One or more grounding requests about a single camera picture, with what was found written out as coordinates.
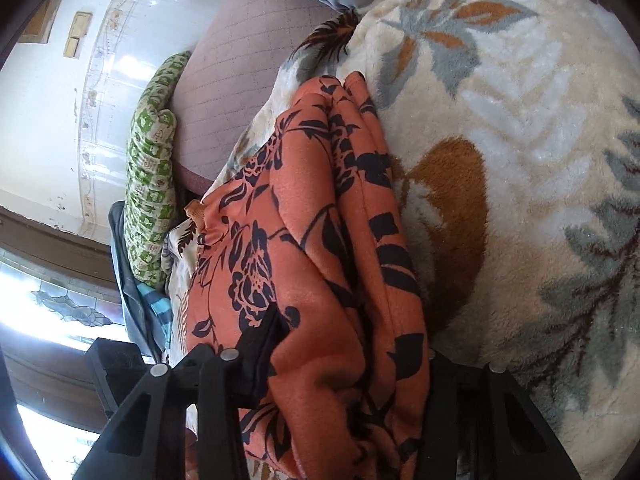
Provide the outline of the orange black floral garment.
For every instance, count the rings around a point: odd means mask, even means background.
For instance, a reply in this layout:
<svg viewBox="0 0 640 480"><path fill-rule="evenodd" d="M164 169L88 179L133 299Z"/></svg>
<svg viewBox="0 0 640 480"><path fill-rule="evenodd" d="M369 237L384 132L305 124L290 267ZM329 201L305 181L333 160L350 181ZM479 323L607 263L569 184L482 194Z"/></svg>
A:
<svg viewBox="0 0 640 480"><path fill-rule="evenodd" d="M294 479L409 479L428 390L419 286L366 80L305 82L203 202L186 343L234 346L276 307L245 451Z"/></svg>

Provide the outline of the blue denim cloth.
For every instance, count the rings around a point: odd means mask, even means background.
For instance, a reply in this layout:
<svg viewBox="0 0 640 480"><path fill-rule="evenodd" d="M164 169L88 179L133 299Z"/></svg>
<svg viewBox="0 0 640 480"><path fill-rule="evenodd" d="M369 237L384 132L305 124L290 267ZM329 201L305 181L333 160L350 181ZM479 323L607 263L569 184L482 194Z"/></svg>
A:
<svg viewBox="0 0 640 480"><path fill-rule="evenodd" d="M154 328L152 311L139 292L128 259L124 234L125 203L122 200L111 206L107 219L111 230L112 265L128 337L144 356L149 356L155 363L160 362L162 349L154 338L157 330Z"/></svg>

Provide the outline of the teal striped knit garment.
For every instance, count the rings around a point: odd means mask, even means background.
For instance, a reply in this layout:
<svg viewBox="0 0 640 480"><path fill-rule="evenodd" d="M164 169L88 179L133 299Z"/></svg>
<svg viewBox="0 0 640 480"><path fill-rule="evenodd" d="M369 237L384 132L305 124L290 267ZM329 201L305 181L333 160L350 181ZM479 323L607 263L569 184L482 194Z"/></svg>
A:
<svg viewBox="0 0 640 480"><path fill-rule="evenodd" d="M165 351L171 343L171 329L174 314L169 298L160 290L137 282L137 290L146 313L151 315L154 342L160 350Z"/></svg>

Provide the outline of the stained glass window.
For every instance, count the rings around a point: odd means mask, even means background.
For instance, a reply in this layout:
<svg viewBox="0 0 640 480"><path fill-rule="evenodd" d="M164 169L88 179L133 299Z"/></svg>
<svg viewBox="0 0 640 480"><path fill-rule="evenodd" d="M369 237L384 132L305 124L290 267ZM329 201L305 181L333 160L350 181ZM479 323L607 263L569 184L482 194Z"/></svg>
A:
<svg viewBox="0 0 640 480"><path fill-rule="evenodd" d="M21 335L86 351L98 338L129 340L119 304L1 265L1 325Z"/></svg>

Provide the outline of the green white checkered pillow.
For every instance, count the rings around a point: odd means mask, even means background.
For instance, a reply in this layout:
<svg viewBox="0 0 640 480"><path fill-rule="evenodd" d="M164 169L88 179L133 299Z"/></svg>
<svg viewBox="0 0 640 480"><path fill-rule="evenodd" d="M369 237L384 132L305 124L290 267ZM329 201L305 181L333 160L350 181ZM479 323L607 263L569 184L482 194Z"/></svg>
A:
<svg viewBox="0 0 640 480"><path fill-rule="evenodd" d="M134 277L154 289L164 287L162 250L177 219L174 183L178 120L169 104L189 51L171 55L155 72L134 109L127 140L124 237Z"/></svg>

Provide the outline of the cream leaf-pattern blanket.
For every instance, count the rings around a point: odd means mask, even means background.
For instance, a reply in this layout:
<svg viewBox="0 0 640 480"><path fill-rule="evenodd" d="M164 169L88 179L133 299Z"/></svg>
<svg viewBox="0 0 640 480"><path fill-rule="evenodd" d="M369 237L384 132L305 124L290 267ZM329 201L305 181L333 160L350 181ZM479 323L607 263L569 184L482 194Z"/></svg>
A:
<svg viewBox="0 0 640 480"><path fill-rule="evenodd" d="M432 346L504 365L585 479L639 444L639 51L598 0L374 0L317 28L217 165L305 79L366 76Z"/></svg>

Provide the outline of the pink quilted bolster pillow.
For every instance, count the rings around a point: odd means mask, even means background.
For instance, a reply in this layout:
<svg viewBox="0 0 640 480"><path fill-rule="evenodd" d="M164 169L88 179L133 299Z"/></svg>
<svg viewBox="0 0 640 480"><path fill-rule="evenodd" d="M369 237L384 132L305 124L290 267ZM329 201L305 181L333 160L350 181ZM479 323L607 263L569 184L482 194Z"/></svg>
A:
<svg viewBox="0 0 640 480"><path fill-rule="evenodd" d="M337 14L314 0L227 0L179 78L170 109L177 118L175 180L202 195L241 133L267 102L293 50Z"/></svg>

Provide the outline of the dark wooden door frame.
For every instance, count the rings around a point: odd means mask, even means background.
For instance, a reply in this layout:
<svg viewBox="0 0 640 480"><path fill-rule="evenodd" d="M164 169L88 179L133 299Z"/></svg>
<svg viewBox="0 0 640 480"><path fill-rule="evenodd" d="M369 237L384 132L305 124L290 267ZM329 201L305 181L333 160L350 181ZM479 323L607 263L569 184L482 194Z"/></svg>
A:
<svg viewBox="0 0 640 480"><path fill-rule="evenodd" d="M115 290L110 246L1 208L1 247L45 269Z"/></svg>

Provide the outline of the beige wall switch plate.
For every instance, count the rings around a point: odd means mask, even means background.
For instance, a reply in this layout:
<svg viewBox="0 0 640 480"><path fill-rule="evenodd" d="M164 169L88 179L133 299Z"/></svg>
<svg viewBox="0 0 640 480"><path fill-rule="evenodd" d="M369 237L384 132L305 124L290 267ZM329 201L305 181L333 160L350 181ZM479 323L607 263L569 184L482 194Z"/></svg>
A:
<svg viewBox="0 0 640 480"><path fill-rule="evenodd" d="M92 21L90 12L76 12L70 25L63 51L64 58L78 58L79 50Z"/></svg>

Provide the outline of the wooden wall panel box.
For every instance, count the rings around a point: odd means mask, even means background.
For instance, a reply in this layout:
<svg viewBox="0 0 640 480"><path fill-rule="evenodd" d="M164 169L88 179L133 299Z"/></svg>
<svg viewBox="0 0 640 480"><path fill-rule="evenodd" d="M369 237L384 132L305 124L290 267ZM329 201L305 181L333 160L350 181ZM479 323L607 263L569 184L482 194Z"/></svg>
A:
<svg viewBox="0 0 640 480"><path fill-rule="evenodd" d="M44 0L25 26L19 44L47 44L62 0Z"/></svg>

